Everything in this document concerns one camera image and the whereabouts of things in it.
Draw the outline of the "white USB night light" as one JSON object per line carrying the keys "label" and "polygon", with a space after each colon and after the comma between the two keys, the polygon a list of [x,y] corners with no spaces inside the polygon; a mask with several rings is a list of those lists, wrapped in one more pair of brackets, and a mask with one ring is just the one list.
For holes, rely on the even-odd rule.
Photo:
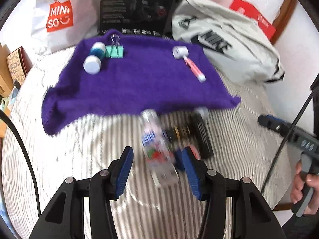
{"label": "white USB night light", "polygon": [[206,107],[198,107],[198,108],[194,109],[194,112],[196,112],[203,119],[207,118],[209,115],[209,111]]}

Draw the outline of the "black lipstick tube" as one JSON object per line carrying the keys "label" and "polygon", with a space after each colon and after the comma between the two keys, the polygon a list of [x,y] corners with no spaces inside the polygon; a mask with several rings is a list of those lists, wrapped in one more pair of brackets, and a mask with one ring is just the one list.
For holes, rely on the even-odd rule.
{"label": "black lipstick tube", "polygon": [[213,148],[209,139],[208,130],[204,118],[198,113],[193,112],[190,116],[191,129],[198,143],[198,150],[201,158],[208,159],[213,156]]}

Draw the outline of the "pink pen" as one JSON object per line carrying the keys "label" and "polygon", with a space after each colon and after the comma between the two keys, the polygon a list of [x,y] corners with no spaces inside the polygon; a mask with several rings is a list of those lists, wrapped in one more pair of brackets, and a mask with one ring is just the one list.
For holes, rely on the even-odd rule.
{"label": "pink pen", "polygon": [[195,77],[198,79],[200,83],[203,83],[206,81],[205,75],[202,73],[202,71],[197,67],[197,65],[187,56],[183,57],[185,63],[190,68],[192,73],[195,75]]}

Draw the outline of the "clear candy bottle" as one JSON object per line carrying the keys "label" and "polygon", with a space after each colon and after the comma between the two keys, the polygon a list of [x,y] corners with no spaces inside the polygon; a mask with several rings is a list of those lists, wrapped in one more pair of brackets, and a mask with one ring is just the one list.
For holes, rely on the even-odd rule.
{"label": "clear candy bottle", "polygon": [[176,159],[168,146],[156,111],[147,109],[141,112],[141,125],[142,147],[155,186],[164,188],[178,183]]}

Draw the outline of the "white tape roll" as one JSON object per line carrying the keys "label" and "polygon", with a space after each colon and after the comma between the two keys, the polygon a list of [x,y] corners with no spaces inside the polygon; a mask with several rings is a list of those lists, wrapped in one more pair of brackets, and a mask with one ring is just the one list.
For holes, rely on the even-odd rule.
{"label": "white tape roll", "polygon": [[189,51],[186,46],[174,46],[172,48],[172,54],[175,59],[184,59],[188,57]]}

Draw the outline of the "white and blue cylinder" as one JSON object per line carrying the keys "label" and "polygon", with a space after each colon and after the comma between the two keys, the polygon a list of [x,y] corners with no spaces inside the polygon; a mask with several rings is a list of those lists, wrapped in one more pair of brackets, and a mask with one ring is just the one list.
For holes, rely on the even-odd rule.
{"label": "white and blue cylinder", "polygon": [[101,70],[105,53],[106,45],[103,42],[95,42],[83,63],[85,72],[91,75],[98,74]]}

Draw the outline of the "teal binder clip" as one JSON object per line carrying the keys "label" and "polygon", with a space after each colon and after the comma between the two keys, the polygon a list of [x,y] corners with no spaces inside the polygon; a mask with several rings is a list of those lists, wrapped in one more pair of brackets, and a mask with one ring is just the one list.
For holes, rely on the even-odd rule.
{"label": "teal binder clip", "polygon": [[124,47],[119,43],[119,35],[111,35],[111,45],[105,46],[106,58],[123,58]]}

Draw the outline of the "blue orange small container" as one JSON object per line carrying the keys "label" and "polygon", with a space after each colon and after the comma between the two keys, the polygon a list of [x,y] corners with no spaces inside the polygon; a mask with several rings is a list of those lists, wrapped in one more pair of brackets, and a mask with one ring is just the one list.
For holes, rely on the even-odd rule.
{"label": "blue orange small container", "polygon": [[193,158],[200,160],[201,156],[197,150],[197,148],[194,145],[188,145],[187,147],[183,149],[178,149],[174,152],[174,157],[176,160],[175,167],[181,171],[185,172],[185,166],[183,159],[190,159],[189,155],[190,153],[193,154]]}

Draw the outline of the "striped bed cover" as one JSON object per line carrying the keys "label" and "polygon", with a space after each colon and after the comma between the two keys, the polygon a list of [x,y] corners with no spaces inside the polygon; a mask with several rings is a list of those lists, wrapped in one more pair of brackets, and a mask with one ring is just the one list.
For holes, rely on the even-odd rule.
{"label": "striped bed cover", "polygon": [[[46,207],[67,177],[91,177],[118,158],[125,146],[131,146],[134,162],[124,194],[111,203],[119,238],[196,238],[205,204],[193,196],[184,173],[174,186],[155,187],[142,151],[138,117],[89,115],[56,136],[44,132],[43,98],[56,85],[73,52],[70,47],[42,56],[29,72],[10,114],[35,172],[32,179],[18,142],[7,131],[1,167],[3,197],[17,235],[30,236],[38,210]],[[206,165],[230,179],[247,176],[262,188],[282,139],[260,126],[257,119],[274,112],[262,85],[223,82],[242,101],[233,110],[210,111],[207,127],[214,154]]]}

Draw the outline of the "grey Nike bag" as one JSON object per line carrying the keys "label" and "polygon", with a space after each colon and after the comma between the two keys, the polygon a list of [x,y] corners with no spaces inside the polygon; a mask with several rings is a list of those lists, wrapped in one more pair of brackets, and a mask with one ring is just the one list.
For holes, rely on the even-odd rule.
{"label": "grey Nike bag", "polygon": [[283,80],[280,55],[256,21],[211,0],[179,0],[172,36],[201,46],[210,62],[234,83]]}

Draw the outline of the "small red paper bag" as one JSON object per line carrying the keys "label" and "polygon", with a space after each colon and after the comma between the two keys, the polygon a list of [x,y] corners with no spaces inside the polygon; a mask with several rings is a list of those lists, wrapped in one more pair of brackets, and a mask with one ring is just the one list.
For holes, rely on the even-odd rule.
{"label": "small red paper bag", "polygon": [[271,38],[275,34],[276,29],[251,3],[244,0],[233,0],[229,8],[234,11],[237,11],[240,14],[247,16],[248,18],[255,20],[259,28],[268,38],[268,40],[271,40]]}

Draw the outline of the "purple towel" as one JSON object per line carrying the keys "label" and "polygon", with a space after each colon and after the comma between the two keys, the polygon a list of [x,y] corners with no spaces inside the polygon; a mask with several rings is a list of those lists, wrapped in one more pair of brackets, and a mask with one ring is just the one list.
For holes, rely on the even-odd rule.
{"label": "purple towel", "polygon": [[115,30],[84,39],[48,89],[42,105],[43,129],[56,135],[68,124],[87,114],[138,115],[143,110],[157,113],[192,110],[232,109],[241,99],[232,96],[201,46],[187,44],[189,58],[205,76],[200,82],[172,50],[179,41],[154,36],[120,35],[122,58],[104,58],[97,74],[85,72],[83,64],[96,42],[111,43]]}

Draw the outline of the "patterned book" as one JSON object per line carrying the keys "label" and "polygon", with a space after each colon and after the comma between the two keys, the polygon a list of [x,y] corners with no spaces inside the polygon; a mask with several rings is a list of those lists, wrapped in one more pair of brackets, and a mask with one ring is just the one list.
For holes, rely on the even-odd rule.
{"label": "patterned book", "polygon": [[25,49],[20,46],[7,56],[8,69],[13,81],[23,85],[27,74],[32,68],[32,62],[29,59]]}

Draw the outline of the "black headset box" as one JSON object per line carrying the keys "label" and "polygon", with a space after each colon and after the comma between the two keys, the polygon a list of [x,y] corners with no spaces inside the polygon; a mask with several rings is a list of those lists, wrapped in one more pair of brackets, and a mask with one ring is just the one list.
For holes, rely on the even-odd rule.
{"label": "black headset box", "polygon": [[99,32],[160,37],[174,0],[100,0]]}

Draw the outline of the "white Miniso plastic bag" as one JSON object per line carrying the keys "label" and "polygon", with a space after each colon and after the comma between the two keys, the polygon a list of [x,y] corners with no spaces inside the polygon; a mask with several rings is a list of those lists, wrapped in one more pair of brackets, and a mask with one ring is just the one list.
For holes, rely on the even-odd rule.
{"label": "white Miniso plastic bag", "polygon": [[94,0],[35,0],[31,44],[48,55],[98,34]]}

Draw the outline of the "wooden bed post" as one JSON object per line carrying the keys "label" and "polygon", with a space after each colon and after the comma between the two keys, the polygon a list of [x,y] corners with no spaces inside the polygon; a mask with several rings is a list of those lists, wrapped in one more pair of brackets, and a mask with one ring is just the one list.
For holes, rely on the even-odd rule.
{"label": "wooden bed post", "polygon": [[295,11],[297,5],[297,0],[284,0],[278,16],[273,21],[272,26],[275,28],[275,33],[271,37],[270,42],[271,44],[275,44],[280,36],[282,35],[283,31],[285,30],[286,26],[288,25],[292,14]]}

